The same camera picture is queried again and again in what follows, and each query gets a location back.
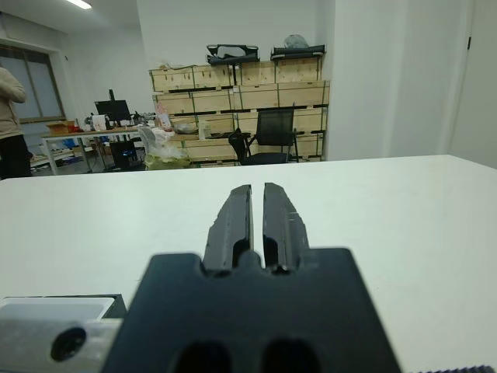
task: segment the window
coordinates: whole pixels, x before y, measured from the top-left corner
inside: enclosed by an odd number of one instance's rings
[[[48,54],[0,45],[0,66],[26,90],[26,102],[14,103],[21,123],[65,119]]]

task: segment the chair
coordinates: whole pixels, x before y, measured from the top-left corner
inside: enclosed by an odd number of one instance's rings
[[[298,162],[297,138],[293,126],[293,110],[261,111],[257,118],[257,132],[252,140],[248,141],[248,135],[243,134],[239,128],[230,135],[228,140],[237,154],[238,161],[243,166],[287,163],[292,145],[295,146]],[[281,152],[252,155],[250,145],[255,140],[261,146],[280,146]],[[283,153],[283,146],[288,147],[286,153]]]

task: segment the cardboard box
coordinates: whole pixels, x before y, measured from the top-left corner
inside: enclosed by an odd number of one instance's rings
[[[47,127],[50,130],[50,134],[71,134],[76,132],[73,120],[49,123]]]

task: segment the black pants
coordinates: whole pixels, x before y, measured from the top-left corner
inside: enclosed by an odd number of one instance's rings
[[[30,154],[24,137],[11,136],[0,139],[0,179],[29,177],[31,175]]]

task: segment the table leg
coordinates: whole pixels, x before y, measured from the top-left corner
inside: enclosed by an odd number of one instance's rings
[[[55,163],[54,155],[52,154],[52,151],[48,147],[48,140],[46,138],[42,138],[43,140],[43,146],[45,147],[45,153],[47,154],[48,157],[48,162],[50,163],[50,168],[52,169],[52,173],[54,176],[58,175],[59,172],[57,170],[57,163]]]
[[[93,170],[92,170],[92,167],[90,166],[90,161],[88,160],[88,157],[86,156],[85,144],[83,144],[83,140],[81,138],[78,138],[78,145],[79,145],[79,148],[81,149],[83,159],[85,160],[86,165],[88,166],[88,172],[92,173]]]
[[[107,169],[107,165],[106,165],[106,160],[103,158],[102,149],[100,148],[100,138],[95,136],[93,140],[95,140],[96,142],[97,152],[99,153],[100,160],[102,161],[103,164],[103,169],[105,170]]]

